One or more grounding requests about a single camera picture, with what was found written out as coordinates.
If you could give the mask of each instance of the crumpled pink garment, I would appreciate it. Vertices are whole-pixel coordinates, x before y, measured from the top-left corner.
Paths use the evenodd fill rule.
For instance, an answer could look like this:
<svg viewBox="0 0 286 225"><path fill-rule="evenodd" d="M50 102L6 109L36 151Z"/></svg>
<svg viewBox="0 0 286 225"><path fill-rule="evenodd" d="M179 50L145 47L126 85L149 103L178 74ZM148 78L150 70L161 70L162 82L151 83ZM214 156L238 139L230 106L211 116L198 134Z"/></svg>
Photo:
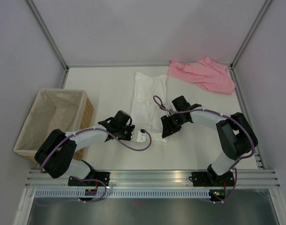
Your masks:
<svg viewBox="0 0 286 225"><path fill-rule="evenodd" d="M208 56L187 65L170 61L167 75L189 83L197 83L202 89L227 95L236 87L228 75L228 67L214 62Z"/></svg>

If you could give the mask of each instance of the white tabletop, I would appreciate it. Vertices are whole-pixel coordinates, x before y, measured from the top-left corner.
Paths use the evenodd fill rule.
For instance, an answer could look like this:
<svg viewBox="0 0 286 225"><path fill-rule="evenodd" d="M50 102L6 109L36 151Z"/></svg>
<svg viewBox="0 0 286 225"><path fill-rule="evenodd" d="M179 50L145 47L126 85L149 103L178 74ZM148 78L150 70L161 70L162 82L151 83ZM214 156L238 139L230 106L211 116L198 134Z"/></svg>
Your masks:
<svg viewBox="0 0 286 225"><path fill-rule="evenodd" d="M130 111L135 73L157 76L167 67L94 67L71 68L65 89L82 89L88 94L94 112L91 125L114 116L119 110ZM194 103L226 114L240 112L235 92L213 93L173 77L167 79L167 102L183 95ZM131 151L116 141L96 143L85 150L83 159L98 170L193 170L206 169L221 153L216 131L199 124L184 124L181 131L168 137L167 143L153 142L143 152ZM127 142L142 148L144 143ZM254 157L242 160L238 169L257 169Z"/></svg>

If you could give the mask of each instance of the metal frame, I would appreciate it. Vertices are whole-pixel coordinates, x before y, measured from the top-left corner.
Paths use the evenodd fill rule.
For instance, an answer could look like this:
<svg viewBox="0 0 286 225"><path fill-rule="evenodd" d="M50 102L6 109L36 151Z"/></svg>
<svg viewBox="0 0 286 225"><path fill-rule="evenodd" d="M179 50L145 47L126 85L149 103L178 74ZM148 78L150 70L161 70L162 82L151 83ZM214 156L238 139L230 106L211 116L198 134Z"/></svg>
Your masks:
<svg viewBox="0 0 286 225"><path fill-rule="evenodd" d="M44 36L46 37L51 49L55 56L63 66L65 70L65 76L61 88L65 87L66 79L69 72L69 66L63 59L52 35L50 34L47 26L44 23L42 16L40 15L33 0L25 0L32 14L34 15L39 27L41 28ZM241 55L243 54L246 46L250 39L254 35L264 15L270 8L273 0L266 0L261 10L259 11L255 21L253 22L248 34L246 35L243 43L241 44L234 60L229 66L230 75L236 84L236 95L239 101L241 111L246 115L247 120L252 126L250 114L246 107L244 97L240 88L239 81L234 72L234 68L237 65ZM286 225L286 205L284 204L280 185L277 176L273 170L266 170L262 164L260 150L256 148L255 154L256 162L258 165L257 170L238 170L238 189L258 189L265 188L269 189L272 202L275 211L278 216L280 224ZM188 180L191 170L182 171L110 171L111 180L110 188L113 191L127 190L128 192L137 192L145 190L156 190L156 191L168 191L168 192L180 192L180 191L197 191L200 187L193 187L192 183ZM21 202L15 218L15 225L26 224L32 202L35 194L38 194L38 188L56 188L57 190L73 190L75 187L68 186L68 177L60 179L52 179L48 174L40 174L38 169L30 170L28 179L26 181L25 190L22 195ZM78 187L78 190L84 191L84 188ZM203 187L203 191L207 191L212 187Z"/></svg>
<svg viewBox="0 0 286 225"><path fill-rule="evenodd" d="M63 56L61 55L53 37L51 36L47 26L44 23L44 20L41 16L41 14L39 13L35 3L33 2L33 0L25 0L27 6L29 7L30 11L32 12L32 14L34 15L40 29L42 30L46 40L48 41L52 51L54 52L55 56L57 57L57 59L59 60L60 64L63 66L65 72L67 73L69 67L66 64Z"/></svg>
<svg viewBox="0 0 286 225"><path fill-rule="evenodd" d="M231 67L232 67L232 68L234 68L234 67L237 65L237 63L238 63L238 61L239 61L241 55L243 54L243 52L244 52L246 46L248 45L250 39L251 39L252 36L254 35L256 29L258 28L260 22L262 21L262 19L263 19L264 16L266 15L266 13L267 13L268 9L270 8L270 6L271 6L271 4L272 4L273 1L274 1L274 0L266 0L266 1L264 2L262 8L260 9L260 11L259 11L259 13L258 13L258 15L256 16L256 19L254 20L253 24L251 25L251 28L249 29L249 31L248 31L246 37L244 38L244 41L243 41L243 43L241 44L241 46L240 46L240 48L239 48L239 50L238 50L238 52L237 52L237 54L236 54L234 60L233 60L232 63L231 63Z"/></svg>

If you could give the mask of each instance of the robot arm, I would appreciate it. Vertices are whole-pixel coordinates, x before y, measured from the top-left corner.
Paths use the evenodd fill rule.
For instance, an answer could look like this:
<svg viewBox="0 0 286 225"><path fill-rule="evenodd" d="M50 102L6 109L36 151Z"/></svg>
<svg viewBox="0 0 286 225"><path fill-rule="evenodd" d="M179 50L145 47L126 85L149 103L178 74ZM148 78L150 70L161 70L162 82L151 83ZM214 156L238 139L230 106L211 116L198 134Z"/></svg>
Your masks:
<svg viewBox="0 0 286 225"><path fill-rule="evenodd" d="M214 183L216 179L227 173L242 155L251 151L251 144L245 133L230 119L205 112L199 104L190 105L183 96L172 101L178 112L190 111L186 113L171 113L170 116L161 118L163 124L162 137L165 138L178 131L186 123L199 123L218 132L222 153L208 167L208 177ZM254 146L257 146L257 138L248 124L245 116L237 112L230 115L232 119L241 124L251 137Z"/></svg>
<svg viewBox="0 0 286 225"><path fill-rule="evenodd" d="M35 160L44 167L52 178L62 175L75 176L80 179L94 177L95 170L84 161L72 159L76 151L94 143L107 142L114 135L119 140L145 142L144 130L135 129L131 124L131 117L123 111L118 111L115 117L99 122L96 126L75 132L62 132L56 129L50 133L38 152ZM61 150L54 149L61 145Z"/></svg>

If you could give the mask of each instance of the white wall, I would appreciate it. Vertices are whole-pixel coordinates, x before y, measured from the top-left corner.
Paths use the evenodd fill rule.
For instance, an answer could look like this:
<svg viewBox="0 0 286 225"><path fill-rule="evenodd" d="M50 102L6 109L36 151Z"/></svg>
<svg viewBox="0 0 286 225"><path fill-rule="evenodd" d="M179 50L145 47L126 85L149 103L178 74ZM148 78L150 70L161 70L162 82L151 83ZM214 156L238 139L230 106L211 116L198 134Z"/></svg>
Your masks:
<svg viewBox="0 0 286 225"><path fill-rule="evenodd" d="M231 62L264 0L34 0L69 66Z"/></svg>
<svg viewBox="0 0 286 225"><path fill-rule="evenodd" d="M40 88L63 69L23 0L0 0L0 225L12 224L30 161L14 144Z"/></svg>
<svg viewBox="0 0 286 225"><path fill-rule="evenodd" d="M264 162L286 197L286 0L273 2L236 71Z"/></svg>

